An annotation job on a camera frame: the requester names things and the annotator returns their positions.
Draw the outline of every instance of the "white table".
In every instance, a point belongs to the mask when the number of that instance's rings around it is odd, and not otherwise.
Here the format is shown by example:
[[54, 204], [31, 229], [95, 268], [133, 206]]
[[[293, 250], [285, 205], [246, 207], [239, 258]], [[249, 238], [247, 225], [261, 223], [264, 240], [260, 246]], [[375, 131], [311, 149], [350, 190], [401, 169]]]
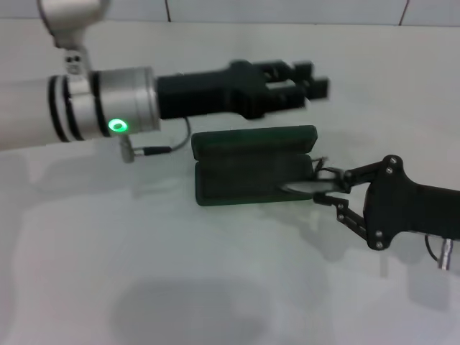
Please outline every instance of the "white table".
[[[415, 181], [455, 189], [459, 43], [460, 29], [418, 27], [107, 22], [88, 35], [97, 68], [312, 60], [330, 101], [257, 122], [194, 118], [194, 131], [314, 124], [313, 155], [332, 165], [394, 153]], [[62, 72], [39, 21], [0, 21], [0, 47], [3, 81]], [[183, 127], [134, 141], [177, 142]], [[188, 147], [124, 165], [111, 139], [2, 152], [0, 342], [458, 343], [459, 252], [449, 274], [421, 235], [373, 252], [310, 202], [201, 208], [194, 164]], [[364, 192], [350, 198], [357, 211]]]

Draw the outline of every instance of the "black stripe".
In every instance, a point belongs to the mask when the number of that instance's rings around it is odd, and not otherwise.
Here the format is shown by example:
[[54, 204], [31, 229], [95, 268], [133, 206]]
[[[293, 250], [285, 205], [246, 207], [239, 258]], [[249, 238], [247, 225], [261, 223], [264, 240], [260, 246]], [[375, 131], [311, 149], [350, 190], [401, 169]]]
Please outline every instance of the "black stripe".
[[77, 121], [75, 120], [75, 114], [73, 113], [72, 97], [69, 93], [69, 82], [67, 78], [63, 83], [63, 98], [65, 102], [65, 113], [67, 114], [67, 122], [69, 123], [70, 132], [72, 133], [75, 140], [82, 142], [84, 138], [82, 138], [80, 134]]
[[52, 125], [55, 128], [55, 132], [57, 137], [60, 139], [61, 142], [69, 142], [69, 139], [65, 136], [63, 127], [61, 126], [58, 109], [56, 107], [56, 80], [58, 77], [55, 75], [48, 80], [48, 107], [50, 108], [50, 115]]
[[94, 108], [96, 110], [96, 117], [98, 119], [99, 130], [105, 137], [110, 137], [110, 132], [107, 128], [106, 118], [104, 116], [104, 110], [102, 109], [101, 84], [99, 72], [93, 73], [93, 76], [91, 78], [91, 84], [94, 96]]

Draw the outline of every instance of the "black cable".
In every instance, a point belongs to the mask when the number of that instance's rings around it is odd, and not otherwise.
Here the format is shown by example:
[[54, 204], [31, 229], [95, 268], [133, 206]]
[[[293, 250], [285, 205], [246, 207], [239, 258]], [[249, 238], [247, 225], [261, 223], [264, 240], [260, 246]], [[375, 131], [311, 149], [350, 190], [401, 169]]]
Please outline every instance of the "black cable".
[[436, 255], [433, 253], [433, 251], [431, 250], [431, 246], [430, 246], [430, 241], [428, 239], [428, 235], [425, 235], [425, 245], [426, 245], [426, 249], [428, 250], [428, 253], [429, 255], [433, 258], [434, 261], [438, 262], [438, 258], [436, 257]]
[[144, 156], [154, 156], [154, 155], [163, 155], [165, 153], [171, 153], [182, 149], [192, 136], [192, 126], [190, 125], [190, 120], [188, 117], [184, 117], [185, 124], [187, 125], [187, 136], [185, 139], [176, 146], [150, 146], [150, 147], [143, 147], [142, 151], [144, 152]]

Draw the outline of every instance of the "wall tile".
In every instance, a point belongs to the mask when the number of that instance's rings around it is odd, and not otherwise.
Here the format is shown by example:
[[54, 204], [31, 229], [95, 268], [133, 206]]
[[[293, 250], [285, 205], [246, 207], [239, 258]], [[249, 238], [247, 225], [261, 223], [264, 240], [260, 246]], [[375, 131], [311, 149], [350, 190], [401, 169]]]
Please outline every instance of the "wall tile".
[[174, 22], [397, 24], [405, 0], [169, 0]]
[[404, 25], [460, 26], [459, 0], [410, 0]]
[[[35, 0], [0, 0], [0, 18], [37, 18]], [[167, 21], [165, 0], [112, 0], [108, 19]]]

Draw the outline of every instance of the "open case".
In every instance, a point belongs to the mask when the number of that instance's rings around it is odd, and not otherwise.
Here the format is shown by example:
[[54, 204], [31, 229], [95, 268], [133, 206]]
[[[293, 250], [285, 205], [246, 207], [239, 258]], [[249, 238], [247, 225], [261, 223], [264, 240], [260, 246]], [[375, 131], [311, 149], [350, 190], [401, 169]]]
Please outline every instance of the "open case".
[[307, 180], [314, 126], [205, 132], [192, 136], [196, 201], [201, 206], [298, 201], [281, 186]]

